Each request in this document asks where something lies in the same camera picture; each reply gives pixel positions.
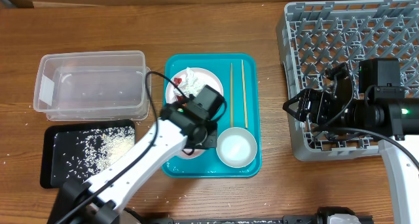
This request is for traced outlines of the small pink rice bowl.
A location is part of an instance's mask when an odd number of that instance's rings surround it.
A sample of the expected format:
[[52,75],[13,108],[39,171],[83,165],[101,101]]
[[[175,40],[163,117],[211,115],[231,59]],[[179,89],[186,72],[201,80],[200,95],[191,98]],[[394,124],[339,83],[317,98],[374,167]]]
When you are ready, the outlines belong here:
[[177,157],[181,159],[189,160],[189,159],[199,157],[204,152],[205,152],[204,149],[183,149],[177,154]]

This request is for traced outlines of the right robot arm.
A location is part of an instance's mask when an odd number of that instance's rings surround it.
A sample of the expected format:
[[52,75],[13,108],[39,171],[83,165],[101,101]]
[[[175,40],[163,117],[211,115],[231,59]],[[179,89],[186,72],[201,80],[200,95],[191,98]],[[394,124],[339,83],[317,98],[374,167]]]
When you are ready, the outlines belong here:
[[305,88],[283,104],[297,121],[333,143],[371,138],[384,161],[396,223],[418,222],[418,99],[405,97],[396,58],[359,62],[359,79],[350,64],[326,69],[332,90]]

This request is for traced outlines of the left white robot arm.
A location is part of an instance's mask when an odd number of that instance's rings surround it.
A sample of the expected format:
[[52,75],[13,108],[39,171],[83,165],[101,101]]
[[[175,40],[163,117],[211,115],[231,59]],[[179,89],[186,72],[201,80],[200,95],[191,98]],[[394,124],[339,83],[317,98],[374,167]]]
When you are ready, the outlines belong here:
[[151,129],[119,160],[84,183],[66,181],[49,223],[119,223],[127,203],[168,160],[207,140],[226,109],[224,97],[206,85],[197,96],[166,104]]

